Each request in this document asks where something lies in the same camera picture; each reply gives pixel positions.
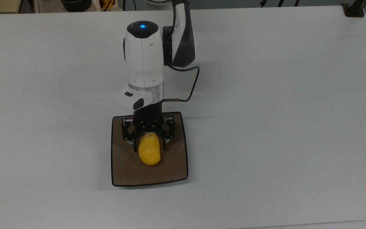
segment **black object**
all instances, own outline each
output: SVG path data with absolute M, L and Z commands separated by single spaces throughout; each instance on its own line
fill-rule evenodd
M 148 38 L 159 30 L 157 24 L 150 21 L 137 21 L 128 25 L 126 30 L 136 38 Z
M 172 33 L 174 31 L 176 23 L 176 5 L 184 4 L 185 16 L 186 16 L 186 27 L 183 32 L 183 36 L 180 40 L 179 47 L 177 48 L 176 55 L 172 60 Z M 174 67 L 186 67 L 191 64 L 196 58 L 195 48 L 194 48 L 194 36 L 192 28 L 192 19 L 190 17 L 190 1 L 189 0 L 172 0 L 173 5 L 173 26 L 165 26 L 164 32 L 164 62 L 165 65 L 169 63 Z
M 260 1 L 261 8 L 266 4 L 266 1 L 267 1 L 267 0 L 262 0 L 262 1 Z
M 61 0 L 68 12 L 84 12 L 91 6 L 91 0 Z
M 168 131 L 164 129 L 164 123 L 169 127 Z M 131 124 L 135 129 L 132 133 L 129 133 L 128 129 L 131 127 Z M 164 118 L 162 116 L 162 102 L 158 102 L 135 110 L 132 121 L 130 119 L 123 118 L 121 129 L 122 139 L 124 141 L 133 142 L 134 152 L 137 151 L 137 142 L 141 134 L 150 132 L 157 133 L 161 136 L 163 141 L 163 150 L 166 150 L 166 141 L 174 138 L 174 118 L 172 115 Z
M 133 104 L 133 109 L 134 110 L 138 110 L 139 108 L 143 107 L 144 106 L 144 99 L 143 98 L 140 98 L 138 101 L 136 101 L 134 104 Z
M 362 4 L 365 0 L 356 0 L 354 3 L 342 3 L 342 8 L 344 9 L 344 14 L 347 17 L 363 17 L 365 15 Z

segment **white table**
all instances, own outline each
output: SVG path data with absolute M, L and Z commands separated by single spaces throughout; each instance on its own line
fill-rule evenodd
M 366 17 L 193 10 L 189 178 L 111 184 L 122 39 L 171 12 L 0 15 L 0 228 L 232 229 L 366 220 Z M 164 69 L 166 97 L 192 73 Z

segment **gray floor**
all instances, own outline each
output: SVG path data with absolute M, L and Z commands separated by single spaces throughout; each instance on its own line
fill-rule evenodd
M 143 0 L 135 0 L 137 10 L 144 10 Z M 294 6 L 296 0 L 285 0 L 282 7 Z M 353 0 L 300 0 L 299 6 L 332 6 L 341 3 L 352 3 Z M 267 0 L 264 7 L 277 7 L 279 0 Z M 260 0 L 191 0 L 192 9 L 226 9 L 226 8 L 254 8 L 260 7 Z M 135 10 L 133 0 L 126 0 L 126 10 Z M 30 13 L 31 7 L 27 0 L 24 0 L 21 13 Z

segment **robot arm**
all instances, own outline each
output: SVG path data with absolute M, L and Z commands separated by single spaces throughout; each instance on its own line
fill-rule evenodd
M 189 0 L 172 0 L 173 26 L 164 27 L 164 43 L 159 27 L 149 21 L 131 23 L 124 40 L 128 83 L 113 102 L 129 112 L 160 103 L 164 97 L 162 68 L 167 64 L 186 67 L 195 59 Z
M 175 67 L 186 67 L 196 58 L 189 0 L 172 0 L 173 26 L 163 28 L 164 61 Z

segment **button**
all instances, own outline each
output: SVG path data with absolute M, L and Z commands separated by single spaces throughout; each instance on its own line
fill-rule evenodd
M 136 101 L 133 105 L 134 110 L 138 110 L 139 108 L 144 106 L 144 99 L 140 98 L 138 101 Z

